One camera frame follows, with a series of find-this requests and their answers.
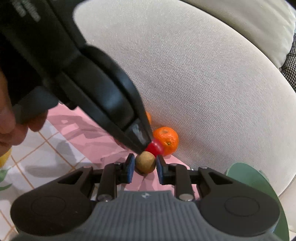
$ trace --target red tomato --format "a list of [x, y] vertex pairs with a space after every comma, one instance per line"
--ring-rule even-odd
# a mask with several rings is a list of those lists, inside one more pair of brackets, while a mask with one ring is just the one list
[[157, 155], [163, 155], [164, 148], [159, 140], [153, 139], [152, 142], [147, 146], [145, 151], [150, 152], [156, 157]]

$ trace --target tangerine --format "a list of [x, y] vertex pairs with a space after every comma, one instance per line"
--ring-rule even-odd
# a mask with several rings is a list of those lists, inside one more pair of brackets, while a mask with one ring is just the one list
[[152, 118], [151, 118], [151, 115], [148, 111], [146, 111], [146, 115], [147, 115], [147, 119], [148, 119], [148, 122], [149, 124], [151, 125], [152, 124]]
[[174, 153], [179, 145], [178, 134], [170, 127], [160, 127], [153, 132], [155, 139], [158, 139], [164, 147], [163, 155]]

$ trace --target houndstooth fabric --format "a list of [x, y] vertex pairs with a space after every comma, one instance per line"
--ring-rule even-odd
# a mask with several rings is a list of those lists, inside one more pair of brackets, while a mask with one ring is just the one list
[[296, 34], [294, 34], [292, 48], [287, 55], [284, 65], [281, 68], [281, 73], [296, 92]]

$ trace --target finger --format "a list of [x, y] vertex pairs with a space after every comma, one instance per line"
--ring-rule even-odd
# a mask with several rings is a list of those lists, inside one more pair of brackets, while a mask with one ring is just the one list
[[0, 142], [9, 145], [19, 145], [24, 141], [27, 132], [28, 127], [26, 125], [17, 124], [12, 132], [0, 134]]
[[0, 142], [0, 156], [3, 156], [6, 152], [9, 151], [10, 148], [11, 145]]
[[0, 70], [0, 133], [9, 133], [15, 127], [15, 116], [11, 110], [7, 81]]
[[47, 118], [47, 113], [48, 111], [44, 112], [43, 114], [31, 119], [29, 122], [28, 122], [28, 126], [29, 128], [34, 131], [34, 132], [37, 132], [39, 130], [41, 130], [41, 128], [43, 127], [45, 121], [46, 121], [46, 118]]

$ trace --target white fabric chair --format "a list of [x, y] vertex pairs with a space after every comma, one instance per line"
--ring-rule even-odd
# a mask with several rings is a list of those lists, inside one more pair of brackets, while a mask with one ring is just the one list
[[129, 74], [154, 127], [178, 132], [177, 158], [220, 172], [235, 162], [262, 170], [278, 195], [286, 189], [296, 230], [296, 94], [257, 47], [178, 0], [92, 0], [74, 18]]

